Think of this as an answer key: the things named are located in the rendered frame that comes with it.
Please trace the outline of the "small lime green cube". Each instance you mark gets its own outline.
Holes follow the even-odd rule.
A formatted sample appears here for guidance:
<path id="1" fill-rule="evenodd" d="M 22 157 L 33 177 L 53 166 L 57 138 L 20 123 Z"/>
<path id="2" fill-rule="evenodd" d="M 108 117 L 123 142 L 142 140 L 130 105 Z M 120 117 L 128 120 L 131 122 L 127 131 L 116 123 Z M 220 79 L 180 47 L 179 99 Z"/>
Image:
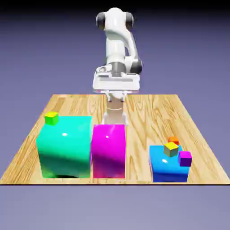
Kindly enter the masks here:
<path id="1" fill-rule="evenodd" d="M 45 124 L 55 125 L 59 122 L 59 115 L 57 112 L 49 111 L 44 116 Z"/>

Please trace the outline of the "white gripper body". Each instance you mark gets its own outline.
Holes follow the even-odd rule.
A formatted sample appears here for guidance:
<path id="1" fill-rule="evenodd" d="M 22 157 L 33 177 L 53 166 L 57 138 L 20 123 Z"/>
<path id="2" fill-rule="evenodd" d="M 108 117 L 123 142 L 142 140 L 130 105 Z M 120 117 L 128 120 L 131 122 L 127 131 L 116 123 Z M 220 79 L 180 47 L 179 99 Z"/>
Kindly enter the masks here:
<path id="1" fill-rule="evenodd" d="M 96 92 L 104 91 L 138 91 L 140 76 L 138 74 L 121 73 L 120 77 L 112 76 L 111 72 L 95 72 L 93 89 Z"/>

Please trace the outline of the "small purple cube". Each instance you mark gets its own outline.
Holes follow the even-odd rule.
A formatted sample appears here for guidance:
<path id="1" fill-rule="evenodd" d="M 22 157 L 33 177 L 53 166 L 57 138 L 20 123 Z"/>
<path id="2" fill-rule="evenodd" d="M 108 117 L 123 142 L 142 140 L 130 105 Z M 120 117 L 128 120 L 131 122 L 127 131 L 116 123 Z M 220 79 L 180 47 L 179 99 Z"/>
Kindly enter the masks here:
<path id="1" fill-rule="evenodd" d="M 179 151 L 178 162 L 180 167 L 190 167 L 192 164 L 192 154 L 190 151 Z"/>

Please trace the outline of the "large blue box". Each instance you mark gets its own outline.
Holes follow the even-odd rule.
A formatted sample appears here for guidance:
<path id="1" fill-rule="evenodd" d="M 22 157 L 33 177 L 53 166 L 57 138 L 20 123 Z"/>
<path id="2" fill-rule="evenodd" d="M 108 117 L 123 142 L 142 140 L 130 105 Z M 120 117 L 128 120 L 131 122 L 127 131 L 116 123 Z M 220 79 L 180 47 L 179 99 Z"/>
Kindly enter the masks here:
<path id="1" fill-rule="evenodd" d="M 168 157 L 163 145 L 149 147 L 149 165 L 152 182 L 187 182 L 190 167 L 181 167 L 178 155 Z"/>

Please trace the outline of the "small orange cube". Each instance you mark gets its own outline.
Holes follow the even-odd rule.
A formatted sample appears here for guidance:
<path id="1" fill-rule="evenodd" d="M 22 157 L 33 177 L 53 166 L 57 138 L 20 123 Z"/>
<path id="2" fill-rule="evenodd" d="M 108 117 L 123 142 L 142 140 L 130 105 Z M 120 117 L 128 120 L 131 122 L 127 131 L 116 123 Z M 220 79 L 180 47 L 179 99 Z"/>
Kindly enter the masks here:
<path id="1" fill-rule="evenodd" d="M 168 142 L 173 142 L 173 143 L 175 143 L 176 145 L 180 145 L 179 139 L 178 139 L 176 136 L 170 136 L 170 137 L 168 138 Z"/>

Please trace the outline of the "small yellow cube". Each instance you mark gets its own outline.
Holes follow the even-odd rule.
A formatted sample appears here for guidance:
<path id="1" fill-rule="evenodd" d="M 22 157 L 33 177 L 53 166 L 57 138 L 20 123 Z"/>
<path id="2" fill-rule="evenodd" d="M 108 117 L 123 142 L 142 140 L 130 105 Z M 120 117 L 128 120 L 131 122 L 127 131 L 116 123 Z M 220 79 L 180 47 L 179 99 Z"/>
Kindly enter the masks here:
<path id="1" fill-rule="evenodd" d="M 164 145 L 164 153 L 168 157 L 174 157 L 178 154 L 179 146 L 174 142 L 168 142 Z"/>

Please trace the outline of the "large teal box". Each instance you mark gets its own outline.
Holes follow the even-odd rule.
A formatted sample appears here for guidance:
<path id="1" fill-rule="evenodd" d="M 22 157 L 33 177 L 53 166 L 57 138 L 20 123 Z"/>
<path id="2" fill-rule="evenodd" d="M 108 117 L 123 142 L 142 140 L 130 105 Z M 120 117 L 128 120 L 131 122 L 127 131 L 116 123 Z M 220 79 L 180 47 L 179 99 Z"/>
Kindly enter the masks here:
<path id="1" fill-rule="evenodd" d="M 44 124 L 36 138 L 42 176 L 88 178 L 91 137 L 91 116 L 59 115 L 57 124 Z"/>

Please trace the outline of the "large magenta box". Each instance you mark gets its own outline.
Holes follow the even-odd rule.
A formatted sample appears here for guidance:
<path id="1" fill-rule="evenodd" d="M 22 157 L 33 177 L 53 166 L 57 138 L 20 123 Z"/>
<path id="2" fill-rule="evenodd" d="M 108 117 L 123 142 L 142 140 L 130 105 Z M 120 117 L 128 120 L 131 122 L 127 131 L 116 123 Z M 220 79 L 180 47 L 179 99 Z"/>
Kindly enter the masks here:
<path id="1" fill-rule="evenodd" d="M 125 178 L 125 125 L 94 125 L 91 153 L 94 178 Z"/>

